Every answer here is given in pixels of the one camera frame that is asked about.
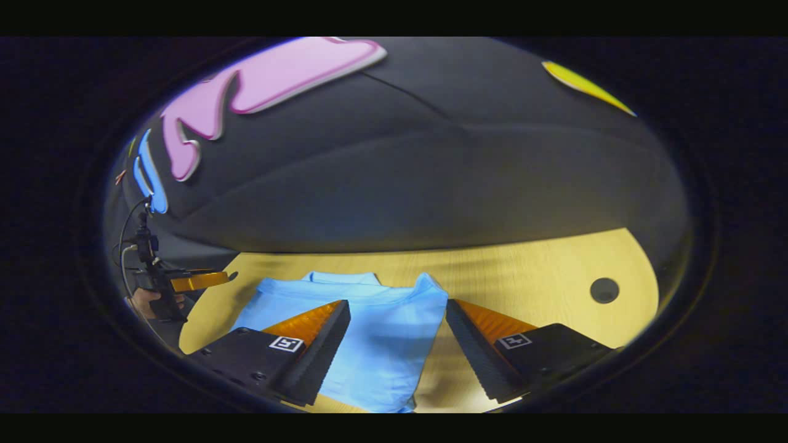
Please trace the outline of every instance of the pink decal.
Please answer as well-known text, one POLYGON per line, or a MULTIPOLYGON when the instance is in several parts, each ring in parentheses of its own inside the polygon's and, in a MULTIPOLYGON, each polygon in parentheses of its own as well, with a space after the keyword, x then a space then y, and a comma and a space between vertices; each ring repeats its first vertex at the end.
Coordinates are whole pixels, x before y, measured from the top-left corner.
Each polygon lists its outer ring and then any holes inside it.
POLYGON ((222 103, 234 76, 239 77, 239 89, 230 100, 230 109, 236 114, 254 114, 365 68, 385 55, 386 51, 370 40, 304 37, 245 58, 196 84, 162 111, 173 177, 185 181, 199 164, 199 143, 186 140, 182 125, 208 140, 221 136, 222 103))

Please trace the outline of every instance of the table surface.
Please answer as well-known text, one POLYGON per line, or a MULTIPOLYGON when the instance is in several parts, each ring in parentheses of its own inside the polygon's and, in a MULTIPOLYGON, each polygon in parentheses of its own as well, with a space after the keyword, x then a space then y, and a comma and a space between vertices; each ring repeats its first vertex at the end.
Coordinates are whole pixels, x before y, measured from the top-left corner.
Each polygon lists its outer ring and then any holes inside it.
MULTIPOLYGON (((316 270, 374 272, 385 286, 412 287, 422 272, 450 298, 499 311, 535 326, 563 323, 611 348, 633 340, 658 303, 651 264, 627 229, 582 236, 437 251, 359 254, 241 253, 225 271, 235 280, 208 288, 180 335, 185 353, 229 332, 264 277, 299 280, 316 270), (590 286, 608 277, 619 285, 611 303, 593 300, 590 286)), ((484 394, 445 319, 415 392, 416 412, 482 412, 498 408, 484 394)), ((364 412, 319 395, 312 412, 364 412)))

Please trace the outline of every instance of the human hand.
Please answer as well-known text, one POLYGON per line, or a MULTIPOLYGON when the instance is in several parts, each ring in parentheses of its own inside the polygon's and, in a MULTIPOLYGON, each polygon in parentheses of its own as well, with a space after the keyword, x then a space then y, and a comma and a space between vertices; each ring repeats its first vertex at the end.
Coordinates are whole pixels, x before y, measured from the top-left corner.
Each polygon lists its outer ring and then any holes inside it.
MULTIPOLYGON (((158 292, 148 291, 147 289, 137 288, 132 297, 134 306, 143 313, 143 316, 149 320, 156 318, 156 314, 151 309, 151 301, 162 298, 162 294, 158 292)), ((178 303, 180 309, 184 308, 185 297, 183 294, 175 294, 175 301, 178 303)))

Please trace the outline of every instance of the light blue shirt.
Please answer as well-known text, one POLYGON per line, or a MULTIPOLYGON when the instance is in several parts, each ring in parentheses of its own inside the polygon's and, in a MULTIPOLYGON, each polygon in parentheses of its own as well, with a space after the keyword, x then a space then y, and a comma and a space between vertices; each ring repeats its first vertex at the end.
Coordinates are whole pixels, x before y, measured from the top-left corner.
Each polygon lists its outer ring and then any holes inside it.
POLYGON ((336 300, 351 321, 322 395, 370 412, 413 411, 413 393, 446 310, 448 294, 428 274, 413 288, 383 286, 374 274, 311 272, 266 278, 232 327, 261 330, 336 300))

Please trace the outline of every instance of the wooden table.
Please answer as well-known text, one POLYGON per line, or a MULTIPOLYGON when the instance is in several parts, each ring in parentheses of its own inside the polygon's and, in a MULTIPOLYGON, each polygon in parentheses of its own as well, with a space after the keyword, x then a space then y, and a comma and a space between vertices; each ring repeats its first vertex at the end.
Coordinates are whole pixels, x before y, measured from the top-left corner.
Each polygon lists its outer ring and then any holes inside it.
MULTIPOLYGON (((560 322, 608 347, 634 339, 656 313, 654 271, 626 229, 553 240, 439 251, 363 254, 239 254, 225 269, 238 277, 208 288, 189 314, 180 348, 191 353, 226 334, 264 277, 299 280, 312 270, 374 272, 382 285, 412 287, 426 272, 450 298, 466 300, 535 326, 560 322), (591 284, 615 280, 619 297, 594 301, 591 284)), ((416 412, 482 412, 498 408, 484 394, 444 320, 415 393, 416 412)), ((363 412, 325 396, 315 412, 363 412)))

